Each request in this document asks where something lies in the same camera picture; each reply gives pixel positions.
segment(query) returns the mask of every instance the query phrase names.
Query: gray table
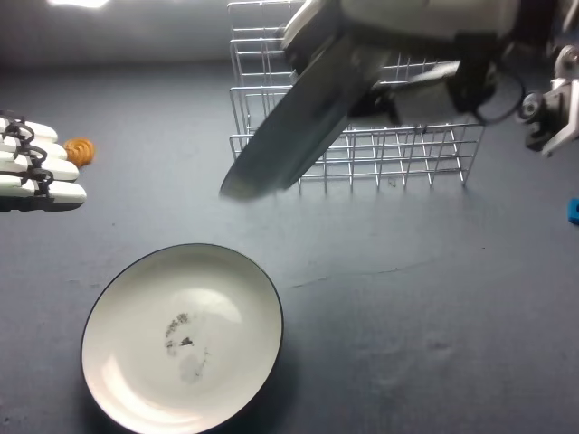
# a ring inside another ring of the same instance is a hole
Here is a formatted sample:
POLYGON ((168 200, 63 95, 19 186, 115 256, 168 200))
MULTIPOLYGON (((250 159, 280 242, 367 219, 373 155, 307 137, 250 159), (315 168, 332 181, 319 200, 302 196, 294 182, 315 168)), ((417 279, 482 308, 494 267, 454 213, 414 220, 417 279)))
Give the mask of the gray table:
POLYGON ((0 432, 122 432, 84 388, 86 317, 129 263, 199 241, 262 265, 286 317, 271 381, 216 432, 575 434, 579 146, 545 160, 507 123, 466 190, 309 184, 239 206, 217 197, 230 78, 209 64, 0 80, 2 108, 98 150, 78 211, 0 215, 0 432))

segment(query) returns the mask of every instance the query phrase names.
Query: wire rack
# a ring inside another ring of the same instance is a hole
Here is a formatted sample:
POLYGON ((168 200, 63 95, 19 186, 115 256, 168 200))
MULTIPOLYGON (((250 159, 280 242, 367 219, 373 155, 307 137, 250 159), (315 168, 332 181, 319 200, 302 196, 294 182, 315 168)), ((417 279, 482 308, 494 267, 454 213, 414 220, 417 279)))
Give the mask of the wire rack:
MULTIPOLYGON (((237 134, 230 137, 233 158, 247 145, 260 123, 291 89, 296 76, 284 61, 281 34, 304 4, 300 0, 264 0, 228 4, 230 44, 236 86, 230 97, 237 134)), ((439 64, 398 54, 383 67, 382 80, 401 83, 439 64)), ((484 127, 463 118, 437 126, 360 127, 350 125, 299 181, 421 176, 433 185, 437 175, 458 175, 465 184, 479 150, 484 127)))

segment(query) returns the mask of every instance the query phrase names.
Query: wire basket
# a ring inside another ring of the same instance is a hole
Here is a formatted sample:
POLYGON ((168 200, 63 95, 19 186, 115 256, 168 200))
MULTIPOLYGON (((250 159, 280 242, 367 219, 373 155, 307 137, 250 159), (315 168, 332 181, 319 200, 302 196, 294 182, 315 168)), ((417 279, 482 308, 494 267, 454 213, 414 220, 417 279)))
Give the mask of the wire basket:
MULTIPOLYGON (((247 145, 261 122, 291 89, 296 76, 284 61, 281 34, 305 2, 265 0, 228 4, 230 44, 236 86, 230 97, 237 134, 230 137, 233 158, 247 145)), ((440 64, 398 54, 385 65, 382 81, 401 83, 440 64)), ((465 117, 438 126, 360 127, 350 125, 329 150, 302 176, 303 181, 402 179, 421 175, 430 185, 436 175, 458 175, 465 184, 479 150, 484 127, 465 117)))

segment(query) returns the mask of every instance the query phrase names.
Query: black wire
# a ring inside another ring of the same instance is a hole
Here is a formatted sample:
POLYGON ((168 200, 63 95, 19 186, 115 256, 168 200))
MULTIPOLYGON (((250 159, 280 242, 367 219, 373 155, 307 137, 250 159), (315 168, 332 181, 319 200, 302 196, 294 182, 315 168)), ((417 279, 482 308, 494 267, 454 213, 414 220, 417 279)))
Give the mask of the black wire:
POLYGON ((527 97, 527 86, 525 86, 525 82, 516 72, 514 72, 511 68, 505 65, 502 61, 497 62, 497 69, 518 83, 521 89, 521 95, 520 98, 517 100, 517 103, 513 106, 513 108, 509 109, 505 114, 500 115, 498 118, 491 118, 491 119, 485 118, 480 114, 478 110, 476 110, 474 112, 474 116, 484 126, 498 124, 513 116, 523 105, 523 103, 525 102, 525 98, 527 97))

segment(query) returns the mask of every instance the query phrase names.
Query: white plate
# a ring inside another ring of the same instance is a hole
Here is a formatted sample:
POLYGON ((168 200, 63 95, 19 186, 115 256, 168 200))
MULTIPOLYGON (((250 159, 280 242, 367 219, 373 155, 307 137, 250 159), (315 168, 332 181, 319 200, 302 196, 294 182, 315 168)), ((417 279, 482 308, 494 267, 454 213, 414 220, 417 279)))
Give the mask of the white plate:
POLYGON ((90 393, 142 434, 193 434, 255 396, 280 352, 268 276, 223 247, 188 244, 135 262, 103 291, 82 337, 90 393))

